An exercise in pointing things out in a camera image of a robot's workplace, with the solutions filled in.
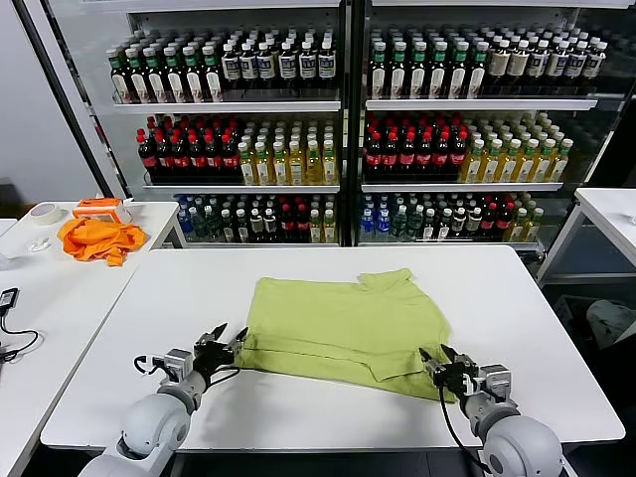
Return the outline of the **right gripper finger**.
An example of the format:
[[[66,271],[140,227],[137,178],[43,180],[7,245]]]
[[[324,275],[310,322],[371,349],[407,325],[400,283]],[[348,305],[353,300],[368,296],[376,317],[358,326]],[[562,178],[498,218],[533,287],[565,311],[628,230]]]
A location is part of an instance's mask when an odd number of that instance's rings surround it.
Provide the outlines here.
[[[450,364],[453,365],[455,368],[457,368],[459,365],[467,370],[470,370],[472,368],[472,359],[468,355],[458,353],[453,348],[444,344],[441,344],[440,348],[447,357]]]
[[[432,379],[440,372],[439,362],[423,348],[418,349],[424,368]]]

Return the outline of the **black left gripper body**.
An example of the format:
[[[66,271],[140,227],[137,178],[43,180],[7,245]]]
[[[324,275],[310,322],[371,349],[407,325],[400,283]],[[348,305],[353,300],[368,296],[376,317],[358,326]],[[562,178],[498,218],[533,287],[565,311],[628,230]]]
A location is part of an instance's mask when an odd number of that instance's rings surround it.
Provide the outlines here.
[[[212,375],[219,367],[235,362],[233,349],[216,341],[198,341],[194,346],[193,370],[201,375]]]

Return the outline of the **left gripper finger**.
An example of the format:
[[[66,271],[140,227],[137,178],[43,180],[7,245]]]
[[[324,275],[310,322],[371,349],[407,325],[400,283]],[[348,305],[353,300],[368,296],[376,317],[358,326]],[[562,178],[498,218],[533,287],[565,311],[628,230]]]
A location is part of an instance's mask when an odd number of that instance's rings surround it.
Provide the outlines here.
[[[206,332],[200,336],[194,345],[195,351],[205,351],[210,347],[214,347],[219,344],[219,338],[223,335],[228,324],[223,323],[215,327],[212,331]]]
[[[226,345],[225,349],[233,355],[238,355],[243,347],[248,328],[241,329]]]

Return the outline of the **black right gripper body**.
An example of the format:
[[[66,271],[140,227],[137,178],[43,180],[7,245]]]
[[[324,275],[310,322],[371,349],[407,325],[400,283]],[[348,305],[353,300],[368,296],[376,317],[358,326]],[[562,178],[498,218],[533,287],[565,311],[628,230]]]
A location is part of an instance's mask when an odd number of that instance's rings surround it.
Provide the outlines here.
[[[478,367],[441,366],[432,373],[438,388],[446,388],[455,396],[472,396],[477,392]]]

